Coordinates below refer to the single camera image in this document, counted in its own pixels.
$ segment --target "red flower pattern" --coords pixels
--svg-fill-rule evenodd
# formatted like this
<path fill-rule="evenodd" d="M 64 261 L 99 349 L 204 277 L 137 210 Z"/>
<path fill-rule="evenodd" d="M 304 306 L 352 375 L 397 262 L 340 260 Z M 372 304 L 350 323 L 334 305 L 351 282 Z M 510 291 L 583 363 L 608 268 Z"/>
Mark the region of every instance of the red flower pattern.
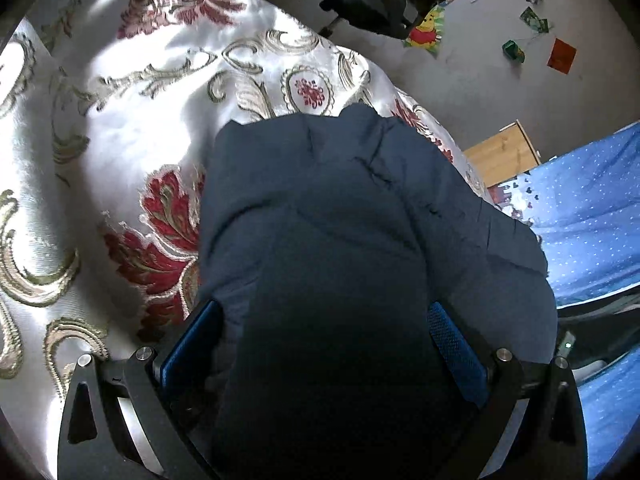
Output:
<path fill-rule="evenodd" d="M 219 25 L 232 25 L 230 15 L 245 8 L 244 3 L 235 0 L 129 0 L 129 7 L 121 14 L 118 38 L 151 34 L 166 25 L 191 25 L 200 17 Z"/>
<path fill-rule="evenodd" d="M 314 110 L 324 103 L 324 88 L 316 84 L 316 80 L 307 81 L 301 78 L 295 82 L 298 95 L 302 95 L 305 106 L 311 106 Z"/>
<path fill-rule="evenodd" d="M 411 110 L 411 108 L 406 106 L 400 99 L 396 99 L 396 109 L 392 109 L 391 114 L 393 115 L 393 117 L 402 119 L 409 126 L 412 126 L 416 130 L 418 130 L 418 133 L 423 137 L 426 137 L 431 142 L 433 142 L 440 150 L 440 153 L 446 156 L 449 162 L 453 164 L 453 153 L 451 153 L 451 150 L 446 149 L 442 144 L 442 140 L 434 136 L 429 131 L 427 126 L 424 125 L 420 117 L 418 117 L 418 114 Z"/>
<path fill-rule="evenodd" d="M 183 190 L 175 166 L 163 166 L 152 174 L 141 193 L 145 211 L 141 220 L 151 228 L 143 236 L 122 224 L 117 232 L 103 234 L 117 272 L 143 290 L 145 313 L 138 336 L 157 341 L 162 327 L 181 323 L 194 307 L 198 289 L 199 199 L 204 178 L 199 176 L 193 193 Z"/>

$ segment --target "orange paper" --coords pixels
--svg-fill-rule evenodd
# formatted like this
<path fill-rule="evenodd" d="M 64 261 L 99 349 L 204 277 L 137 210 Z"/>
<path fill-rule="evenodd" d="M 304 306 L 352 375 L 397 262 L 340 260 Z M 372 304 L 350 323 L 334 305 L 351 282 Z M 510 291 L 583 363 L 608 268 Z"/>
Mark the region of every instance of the orange paper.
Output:
<path fill-rule="evenodd" d="M 551 50 L 551 56 L 549 57 L 549 61 L 546 62 L 546 65 L 551 68 L 555 68 L 558 72 L 568 74 L 572 63 L 574 62 L 576 52 L 577 50 L 575 50 L 570 44 L 556 38 L 554 47 Z"/>

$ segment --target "floor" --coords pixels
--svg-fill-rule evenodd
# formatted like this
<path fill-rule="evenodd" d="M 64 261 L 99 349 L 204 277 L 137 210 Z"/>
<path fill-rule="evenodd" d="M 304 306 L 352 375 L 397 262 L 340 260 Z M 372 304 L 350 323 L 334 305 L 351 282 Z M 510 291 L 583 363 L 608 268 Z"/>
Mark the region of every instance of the floor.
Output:
<path fill-rule="evenodd" d="M 321 0 L 269 1 L 314 30 L 334 17 Z M 381 66 L 463 149 L 519 119 L 548 160 L 640 119 L 640 49 L 608 0 L 543 0 L 535 11 L 554 28 L 534 39 L 519 20 L 525 0 L 472 1 L 447 7 L 437 57 L 347 23 L 331 39 Z M 556 35 L 577 49 L 568 75 L 546 66 Z M 523 65 L 504 57 L 507 40 Z"/>

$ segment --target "metal screw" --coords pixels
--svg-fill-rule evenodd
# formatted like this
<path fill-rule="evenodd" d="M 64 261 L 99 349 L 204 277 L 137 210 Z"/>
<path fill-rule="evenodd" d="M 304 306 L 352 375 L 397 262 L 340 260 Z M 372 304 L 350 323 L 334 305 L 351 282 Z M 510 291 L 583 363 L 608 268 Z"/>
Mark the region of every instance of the metal screw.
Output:
<path fill-rule="evenodd" d="M 558 356 L 554 359 L 554 363 L 556 364 L 556 366 L 558 368 L 562 368 L 562 370 L 565 370 L 566 368 L 569 367 L 569 363 L 567 362 L 567 360 L 562 357 L 562 356 Z"/>
<path fill-rule="evenodd" d="M 504 362 L 504 363 L 508 363 L 509 361 L 511 361 L 511 358 L 513 357 L 513 354 L 511 352 L 509 352 L 506 348 L 498 348 L 495 356 L 500 359 L 500 361 Z"/>
<path fill-rule="evenodd" d="M 136 359 L 138 361 L 146 361 L 147 359 L 149 359 L 151 357 L 151 354 L 153 352 L 154 351 L 151 348 L 151 346 L 141 346 L 140 348 L 138 348 L 136 350 Z"/>
<path fill-rule="evenodd" d="M 78 358 L 78 366 L 81 366 L 82 368 L 87 366 L 90 362 L 91 362 L 91 354 L 82 354 Z"/>

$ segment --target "wooden box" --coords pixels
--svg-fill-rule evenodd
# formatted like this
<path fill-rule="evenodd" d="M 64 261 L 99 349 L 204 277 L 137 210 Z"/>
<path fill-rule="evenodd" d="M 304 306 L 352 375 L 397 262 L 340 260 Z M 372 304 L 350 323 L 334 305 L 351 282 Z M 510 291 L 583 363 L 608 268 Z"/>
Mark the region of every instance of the wooden box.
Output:
<path fill-rule="evenodd" d="M 482 175 L 487 187 L 540 164 L 540 155 L 533 149 L 520 121 L 469 148 L 465 155 Z"/>

